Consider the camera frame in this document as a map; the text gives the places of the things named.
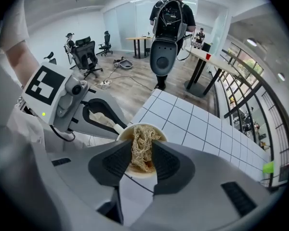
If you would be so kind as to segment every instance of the white table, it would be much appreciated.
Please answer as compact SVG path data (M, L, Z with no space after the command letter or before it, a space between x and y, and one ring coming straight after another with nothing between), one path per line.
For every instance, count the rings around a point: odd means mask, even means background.
M155 89L128 124L152 124L161 129L169 142L219 156L255 181L269 178L262 173L263 165L270 161L265 152L250 138L227 123L227 119L209 114L181 98ZM156 177L135 179L153 191ZM120 182L120 199L124 225L130 226L153 201L152 193L141 188L126 176Z
M193 56L196 56L199 58L196 68L194 70L194 73L189 81L185 82L185 88L188 92L191 94L198 96L198 97L204 97L207 95L211 87L213 86L214 82L217 80L219 74L222 71L228 72L232 75L238 75L237 71L228 63L224 62L223 60L219 59L217 56L212 55L206 51L195 49L190 47L185 48L186 51L190 52ZM214 75L213 79L209 83L209 85L204 88L202 85L200 85L198 82L198 79L205 67L206 63L210 63L216 67L218 67L218 70L216 71L216 74Z

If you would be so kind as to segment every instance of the wooden table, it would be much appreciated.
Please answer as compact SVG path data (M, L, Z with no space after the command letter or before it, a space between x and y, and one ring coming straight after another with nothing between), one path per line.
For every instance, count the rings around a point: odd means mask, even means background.
M222 71L238 76L237 71L231 65L229 65L227 62L222 61L215 55L211 55L210 53L200 49L192 48L191 46L186 47L185 50L190 52L193 56L199 58L191 79L184 83L186 90L197 97L204 97L205 95L207 95L207 93L209 92ZM197 83L204 69L205 63L210 63L218 67L216 74L206 88L201 84Z
M134 58L141 59L141 58L145 58L146 57L146 52L144 52L144 56L143 57L140 54L140 40L144 41L144 51L145 51L146 50L146 40L147 39L151 39L151 37L149 37L149 38L148 37L126 38L126 40L134 40L134 52L135 52ZM138 55L137 55L137 52L136 52L136 41L137 41L137 45L138 45Z

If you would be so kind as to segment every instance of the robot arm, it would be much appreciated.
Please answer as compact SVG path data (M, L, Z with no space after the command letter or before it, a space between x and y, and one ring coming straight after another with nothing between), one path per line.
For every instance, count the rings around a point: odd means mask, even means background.
M61 132L81 133L116 139L111 127L90 119L90 112L102 113L126 128L127 121L116 100L107 92L89 88L85 80L72 76L72 70L42 63L23 91L27 105L47 124Z

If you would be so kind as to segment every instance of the office chair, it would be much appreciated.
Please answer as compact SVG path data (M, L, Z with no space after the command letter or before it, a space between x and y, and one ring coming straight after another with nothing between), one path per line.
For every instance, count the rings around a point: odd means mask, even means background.
M111 54L113 53L112 51L109 50L111 48L111 44L109 43L110 42L110 34L108 33L108 31L105 32L104 38L105 38L105 45L102 46L103 44L99 44L101 46L99 49L103 50L103 51L97 53L96 55L101 54L101 56L102 55L107 56L107 53L111 53Z
M93 73L95 77L95 71L100 70L103 71L102 68L95 68L97 64L97 58L94 53L95 41L91 41L90 37L83 38L80 40L76 40L76 47L72 50L73 59L75 61L76 66L79 69L87 70L84 74L85 78L88 77L89 74Z
M53 52L50 52L50 54L46 57L44 57L44 59L48 59L50 63L57 65L57 60L53 57Z

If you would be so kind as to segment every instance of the wooden floor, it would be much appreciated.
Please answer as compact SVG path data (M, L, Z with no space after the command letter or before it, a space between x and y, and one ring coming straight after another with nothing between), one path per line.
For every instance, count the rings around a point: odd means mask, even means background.
M112 73L114 70L113 60L120 59L122 56L132 62L133 68L129 70L118 68L114 73ZM95 78L93 74L90 74L86 78L88 83L95 86L108 78L112 73L110 77L110 79L112 79L112 84L108 87L104 86L103 89L108 91L117 100L128 121L134 117L140 107L145 103L150 96L151 90L154 89L157 83L156 76L150 68L149 57L144 59L134 59L132 56L133 54L130 52L120 51L115 51L113 55L109 54L107 57L98 55L97 67L103 68L104 71L96 72L98 78ZM165 91L216 115L217 109L214 87L211 88L204 98L195 97L185 90L184 82L189 80L192 76L196 63L197 58L193 56L190 56L183 62L176 61L166 80ZM83 74L85 71L74 68L74 72L77 76L80 76L80 74ZM129 77L132 77L147 88L136 83ZM204 71L199 78L199 83L207 86L210 80L211 75Z

